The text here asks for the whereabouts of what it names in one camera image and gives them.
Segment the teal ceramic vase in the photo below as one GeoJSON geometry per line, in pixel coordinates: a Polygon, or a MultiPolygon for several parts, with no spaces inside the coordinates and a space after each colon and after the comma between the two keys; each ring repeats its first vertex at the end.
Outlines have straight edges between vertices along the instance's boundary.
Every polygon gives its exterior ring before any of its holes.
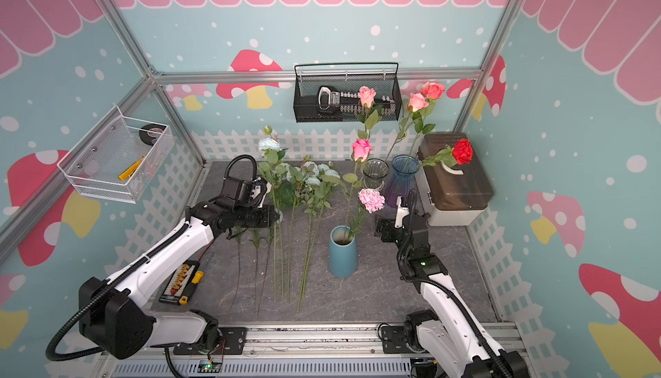
{"type": "Polygon", "coordinates": [[[330,272],[340,278],[351,276],[357,268],[357,243],[349,237],[349,228],[337,226],[330,232],[328,266],[330,272]]]}

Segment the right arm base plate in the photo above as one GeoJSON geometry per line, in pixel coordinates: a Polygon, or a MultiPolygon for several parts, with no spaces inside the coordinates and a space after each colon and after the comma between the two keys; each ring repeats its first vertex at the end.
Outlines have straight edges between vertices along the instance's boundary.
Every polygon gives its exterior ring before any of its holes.
{"type": "Polygon", "coordinates": [[[377,337],[385,354],[423,354],[425,350],[409,340],[404,326],[382,323],[377,326],[377,337]]]}

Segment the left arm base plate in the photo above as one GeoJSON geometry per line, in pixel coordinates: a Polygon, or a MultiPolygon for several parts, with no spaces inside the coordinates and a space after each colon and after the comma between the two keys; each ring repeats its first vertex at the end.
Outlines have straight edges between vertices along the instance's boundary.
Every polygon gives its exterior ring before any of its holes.
{"type": "Polygon", "coordinates": [[[217,327],[209,334],[204,334],[193,344],[177,344],[173,353],[176,356],[242,355],[246,343],[245,327],[217,327]]]}

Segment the purple glass vase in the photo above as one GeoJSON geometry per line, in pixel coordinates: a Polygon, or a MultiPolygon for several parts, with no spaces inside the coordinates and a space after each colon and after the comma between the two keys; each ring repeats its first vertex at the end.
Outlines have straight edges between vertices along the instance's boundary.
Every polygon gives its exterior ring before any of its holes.
{"type": "Polygon", "coordinates": [[[420,169],[420,160],[408,154],[400,154],[392,160],[392,179],[386,185],[384,197],[390,208],[396,208],[398,199],[409,196],[415,183],[415,176],[420,169]]]}

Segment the flowers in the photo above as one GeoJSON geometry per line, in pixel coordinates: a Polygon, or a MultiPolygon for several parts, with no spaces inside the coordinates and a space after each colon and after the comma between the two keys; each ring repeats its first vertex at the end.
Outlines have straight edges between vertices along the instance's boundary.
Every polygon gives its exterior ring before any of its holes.
{"type": "Polygon", "coordinates": [[[287,237],[287,262],[286,262],[286,276],[285,276],[285,302],[289,303],[291,300],[292,288],[292,261],[293,261],[293,245],[294,245],[294,222],[296,219],[296,209],[301,203],[301,195],[304,190],[305,176],[303,171],[297,166],[289,166],[287,181],[292,185],[292,209],[289,219],[288,237],[287,237]]]}

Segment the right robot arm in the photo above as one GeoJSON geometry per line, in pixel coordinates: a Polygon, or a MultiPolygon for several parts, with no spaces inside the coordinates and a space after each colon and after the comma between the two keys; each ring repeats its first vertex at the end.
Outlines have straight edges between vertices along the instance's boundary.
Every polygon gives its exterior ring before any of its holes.
{"type": "Polygon", "coordinates": [[[441,259],[431,251],[429,226],[417,211],[418,193],[399,197],[393,219],[379,218],[375,234],[393,243],[400,279],[413,285],[429,310],[406,316],[406,344],[429,353],[447,377],[529,377],[516,350],[488,333],[457,291],[441,259]]]}

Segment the clear glass vase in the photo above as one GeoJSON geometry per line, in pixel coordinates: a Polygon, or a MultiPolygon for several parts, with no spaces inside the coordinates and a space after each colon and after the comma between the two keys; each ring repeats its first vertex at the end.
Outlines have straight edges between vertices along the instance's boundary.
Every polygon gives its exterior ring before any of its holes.
{"type": "Polygon", "coordinates": [[[382,191],[389,174],[389,165],[382,159],[369,159],[361,167],[363,188],[382,191]]]}

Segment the single blue flower stem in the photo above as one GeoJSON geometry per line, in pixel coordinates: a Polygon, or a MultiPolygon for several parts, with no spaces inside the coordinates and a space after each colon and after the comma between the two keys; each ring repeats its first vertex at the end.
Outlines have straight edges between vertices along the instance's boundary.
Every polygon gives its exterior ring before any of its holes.
{"type": "Polygon", "coordinates": [[[229,311],[232,311],[234,304],[237,299],[237,295],[239,292],[239,287],[240,287],[240,278],[241,278],[241,271],[242,271],[242,266],[241,266],[241,258],[242,258],[242,241],[244,238],[244,235],[246,233],[246,229],[237,229],[236,232],[232,235],[232,239],[235,240],[236,245],[237,245],[237,275],[236,275],[236,285],[232,297],[232,302],[230,304],[229,311]]]}

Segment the pale blue flower stem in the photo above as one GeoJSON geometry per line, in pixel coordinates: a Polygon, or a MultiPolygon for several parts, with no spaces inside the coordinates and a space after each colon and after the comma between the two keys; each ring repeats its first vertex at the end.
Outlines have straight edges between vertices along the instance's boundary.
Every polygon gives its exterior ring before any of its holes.
{"type": "Polygon", "coordinates": [[[321,180],[319,178],[320,171],[318,165],[313,161],[306,161],[302,166],[306,172],[304,179],[303,200],[305,205],[304,213],[308,217],[307,221],[307,236],[306,236],[306,250],[304,255],[303,269],[301,273],[301,285],[297,300],[297,311],[301,310],[302,303],[305,299],[307,277],[310,267],[310,261],[313,254],[313,244],[315,236],[314,222],[318,219],[318,215],[322,210],[322,195],[323,190],[321,187],[321,180]]]}

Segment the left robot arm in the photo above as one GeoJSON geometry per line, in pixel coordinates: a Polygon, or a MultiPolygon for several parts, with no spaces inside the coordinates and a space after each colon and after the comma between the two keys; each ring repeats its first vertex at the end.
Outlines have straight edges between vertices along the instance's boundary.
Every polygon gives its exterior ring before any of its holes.
{"type": "Polygon", "coordinates": [[[267,228],[278,221],[274,206],[264,202],[270,192],[266,165],[248,154],[249,180],[226,174],[220,195],[184,210],[182,221],[162,240],[125,268],[100,280],[92,277],[78,292],[78,311],[60,328],[45,350],[46,359],[65,362],[108,352],[127,359],[145,348],[190,345],[211,356],[225,343],[215,317],[191,309],[167,315],[145,309],[149,298],[194,253],[234,228],[267,228]]]}

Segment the double blue carnation stem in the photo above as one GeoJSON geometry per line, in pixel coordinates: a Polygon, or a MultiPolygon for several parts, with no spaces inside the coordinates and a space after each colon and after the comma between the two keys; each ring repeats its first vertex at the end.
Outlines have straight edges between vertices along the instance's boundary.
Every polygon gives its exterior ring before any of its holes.
{"type": "Polygon", "coordinates": [[[255,249],[253,277],[253,308],[256,317],[259,316],[266,277],[270,264],[270,253],[275,240],[274,228],[255,228],[251,230],[251,243],[255,249]]]}

